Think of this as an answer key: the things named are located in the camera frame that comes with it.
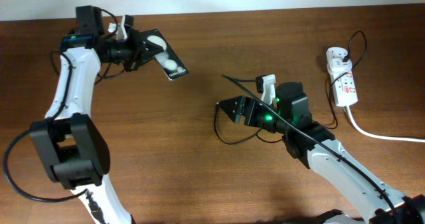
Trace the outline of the black smartphone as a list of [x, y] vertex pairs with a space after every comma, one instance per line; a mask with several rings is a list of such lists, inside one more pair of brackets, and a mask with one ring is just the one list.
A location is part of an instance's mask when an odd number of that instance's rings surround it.
[[154, 29], [146, 31], [143, 35], [143, 40], [146, 43], [159, 45], [163, 51], [154, 56], [154, 59], [161, 65], [161, 68], [167, 75], [169, 80], [177, 80], [189, 74], [189, 71], [171, 48], [171, 45], [166, 41], [165, 37]]

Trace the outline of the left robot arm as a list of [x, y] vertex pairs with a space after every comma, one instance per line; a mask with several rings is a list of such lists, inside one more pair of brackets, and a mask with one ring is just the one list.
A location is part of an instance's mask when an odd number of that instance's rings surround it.
[[31, 139], [47, 176], [82, 201], [96, 223], [133, 223], [109, 177], [110, 151], [90, 113], [95, 79], [104, 62], [137, 70], [167, 48], [157, 30], [137, 31], [130, 16], [109, 34], [103, 9], [76, 8], [77, 28], [63, 37], [58, 86], [44, 120], [31, 124]]

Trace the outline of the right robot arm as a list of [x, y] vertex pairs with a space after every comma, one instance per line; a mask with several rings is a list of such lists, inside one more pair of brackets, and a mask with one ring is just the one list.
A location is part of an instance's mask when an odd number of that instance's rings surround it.
[[364, 223], [423, 223], [424, 196], [408, 197], [362, 166], [342, 143], [313, 120], [300, 82], [275, 89], [276, 106], [254, 97], [237, 96], [216, 104], [237, 123], [280, 133], [292, 158], [326, 179], [358, 211]]

